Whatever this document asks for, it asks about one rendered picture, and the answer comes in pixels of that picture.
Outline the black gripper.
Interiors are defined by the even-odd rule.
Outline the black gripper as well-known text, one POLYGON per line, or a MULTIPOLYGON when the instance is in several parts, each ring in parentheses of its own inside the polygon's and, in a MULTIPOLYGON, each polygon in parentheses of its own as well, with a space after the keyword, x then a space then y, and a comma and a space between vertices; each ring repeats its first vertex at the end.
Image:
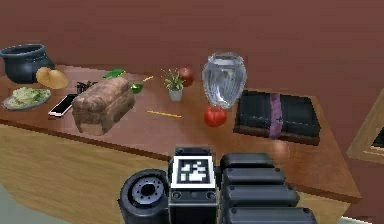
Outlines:
POLYGON ((128 178, 118 204, 124 224, 169 224, 167 174, 145 169, 128 178))

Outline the yellow-brown potato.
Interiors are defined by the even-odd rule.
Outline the yellow-brown potato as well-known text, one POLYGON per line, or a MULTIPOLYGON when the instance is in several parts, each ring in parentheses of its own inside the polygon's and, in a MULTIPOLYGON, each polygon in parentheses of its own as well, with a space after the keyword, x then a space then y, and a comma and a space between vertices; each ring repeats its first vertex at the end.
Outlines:
POLYGON ((68 79, 59 70, 52 70, 48 67, 41 67, 36 72, 37 81, 51 89, 62 89, 68 85, 68 79))

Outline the brown bread loaf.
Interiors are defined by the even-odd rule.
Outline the brown bread loaf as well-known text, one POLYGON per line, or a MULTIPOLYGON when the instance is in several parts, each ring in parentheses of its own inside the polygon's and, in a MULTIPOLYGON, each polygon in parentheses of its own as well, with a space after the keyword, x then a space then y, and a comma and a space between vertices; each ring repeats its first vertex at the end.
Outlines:
POLYGON ((135 96, 123 77, 104 79, 72 102, 72 115, 80 133, 106 134, 134 107, 135 96))

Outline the dark red apple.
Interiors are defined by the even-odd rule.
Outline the dark red apple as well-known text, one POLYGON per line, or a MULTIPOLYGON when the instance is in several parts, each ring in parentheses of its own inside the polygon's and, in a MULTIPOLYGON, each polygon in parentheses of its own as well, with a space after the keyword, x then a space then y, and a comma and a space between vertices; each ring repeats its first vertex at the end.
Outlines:
POLYGON ((181 79, 183 80, 183 86, 184 87, 189 87, 193 84, 194 82, 194 76, 193 76, 193 71, 191 68, 188 67, 183 67, 179 69, 179 75, 181 79))

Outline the wooden counter with brown top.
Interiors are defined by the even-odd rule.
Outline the wooden counter with brown top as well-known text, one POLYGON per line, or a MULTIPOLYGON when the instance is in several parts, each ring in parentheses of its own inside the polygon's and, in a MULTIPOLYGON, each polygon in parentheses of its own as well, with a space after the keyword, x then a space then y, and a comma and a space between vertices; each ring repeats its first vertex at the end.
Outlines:
MULTIPOLYGON (((0 184, 29 208, 72 224, 119 224, 117 205, 124 181, 145 168, 164 168, 177 146, 208 146, 217 157, 229 152, 267 152, 300 192, 319 224, 336 224, 361 196, 325 117, 318 146, 272 141, 233 131, 235 111, 217 128, 205 125, 202 86, 187 88, 179 102, 170 100, 158 78, 145 84, 135 107, 108 133, 79 133, 72 115, 48 115, 77 82, 98 81, 99 70, 62 67, 70 84, 50 101, 28 111, 0 106, 0 184), (172 118, 147 110, 177 114, 172 118)), ((16 84, 0 77, 0 104, 16 84)))

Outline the yellow pencil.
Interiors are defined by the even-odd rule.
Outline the yellow pencil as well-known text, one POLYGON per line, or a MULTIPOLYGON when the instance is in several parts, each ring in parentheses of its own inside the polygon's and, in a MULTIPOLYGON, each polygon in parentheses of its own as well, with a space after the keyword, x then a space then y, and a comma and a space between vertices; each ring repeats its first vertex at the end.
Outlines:
POLYGON ((172 118, 178 118, 178 119, 183 118, 183 116, 181 116, 181 115, 170 114, 170 113, 159 112, 159 111, 153 111, 153 110, 147 110, 146 113, 154 114, 154 115, 160 115, 160 116, 166 116, 166 117, 172 117, 172 118))

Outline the red tomato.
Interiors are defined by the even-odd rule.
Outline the red tomato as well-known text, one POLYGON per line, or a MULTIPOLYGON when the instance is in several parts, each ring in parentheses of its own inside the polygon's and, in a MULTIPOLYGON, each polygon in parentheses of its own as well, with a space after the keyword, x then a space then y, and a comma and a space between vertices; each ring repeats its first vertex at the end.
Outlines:
POLYGON ((204 112, 204 121, 210 127, 223 125, 227 120, 227 112, 220 106, 208 106, 204 112))

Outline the small potted green plant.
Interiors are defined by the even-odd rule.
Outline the small potted green plant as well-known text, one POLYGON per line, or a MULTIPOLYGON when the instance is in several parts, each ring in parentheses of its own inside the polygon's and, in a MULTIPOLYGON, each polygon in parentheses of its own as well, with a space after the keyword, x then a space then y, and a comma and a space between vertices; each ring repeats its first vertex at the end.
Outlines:
POLYGON ((165 87, 169 91, 169 96, 172 101, 180 101, 183 95, 184 80, 182 79, 178 69, 164 70, 165 87))

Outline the black smartphone with pink edge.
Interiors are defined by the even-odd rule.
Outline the black smartphone with pink edge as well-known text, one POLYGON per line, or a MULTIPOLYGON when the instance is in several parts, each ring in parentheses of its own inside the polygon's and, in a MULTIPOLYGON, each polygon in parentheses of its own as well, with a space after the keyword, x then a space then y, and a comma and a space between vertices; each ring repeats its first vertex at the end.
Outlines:
POLYGON ((54 117, 64 116, 72 108, 72 102, 76 97, 77 94, 68 94, 48 112, 48 115, 54 117))

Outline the small black object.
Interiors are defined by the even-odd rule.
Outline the small black object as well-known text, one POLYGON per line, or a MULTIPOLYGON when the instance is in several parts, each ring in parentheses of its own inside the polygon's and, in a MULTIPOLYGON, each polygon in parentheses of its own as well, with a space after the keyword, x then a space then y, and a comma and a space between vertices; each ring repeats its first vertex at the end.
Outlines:
POLYGON ((87 89, 89 89, 92 85, 95 85, 95 82, 87 81, 86 83, 78 82, 76 84, 76 91, 78 94, 81 94, 85 92, 87 89))

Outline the clear glass vase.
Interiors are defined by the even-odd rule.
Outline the clear glass vase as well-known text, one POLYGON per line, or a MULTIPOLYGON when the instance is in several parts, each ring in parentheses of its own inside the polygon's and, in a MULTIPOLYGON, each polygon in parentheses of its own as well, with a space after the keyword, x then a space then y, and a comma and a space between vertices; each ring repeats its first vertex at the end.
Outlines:
POLYGON ((243 58, 234 52, 214 53, 204 65, 202 80, 212 106, 231 108, 241 96, 247 80, 243 58))

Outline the plate with green salad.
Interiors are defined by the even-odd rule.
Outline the plate with green salad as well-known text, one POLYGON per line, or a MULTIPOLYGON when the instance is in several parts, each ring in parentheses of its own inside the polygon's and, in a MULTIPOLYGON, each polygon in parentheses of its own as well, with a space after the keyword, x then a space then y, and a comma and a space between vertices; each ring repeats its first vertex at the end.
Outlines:
POLYGON ((50 97, 49 89, 21 87, 14 90, 12 95, 2 102, 2 106, 8 110, 28 110, 44 104, 50 97))

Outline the dark blue pot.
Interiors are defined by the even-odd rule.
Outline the dark blue pot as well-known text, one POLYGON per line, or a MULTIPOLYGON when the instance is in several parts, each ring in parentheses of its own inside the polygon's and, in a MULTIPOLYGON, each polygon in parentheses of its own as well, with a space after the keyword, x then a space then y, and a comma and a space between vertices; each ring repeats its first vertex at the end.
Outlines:
POLYGON ((0 50, 6 76, 17 84, 37 82, 36 72, 41 67, 54 69, 53 61, 43 44, 23 44, 0 50))

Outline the light wooden furniture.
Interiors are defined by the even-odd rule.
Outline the light wooden furniture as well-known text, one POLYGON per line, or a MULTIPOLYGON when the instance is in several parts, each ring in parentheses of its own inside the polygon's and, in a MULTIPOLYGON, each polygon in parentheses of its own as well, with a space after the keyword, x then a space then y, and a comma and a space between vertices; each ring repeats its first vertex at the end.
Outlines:
POLYGON ((384 127, 384 88, 376 98, 362 126, 347 150, 351 159, 384 164, 384 148, 372 145, 384 127))

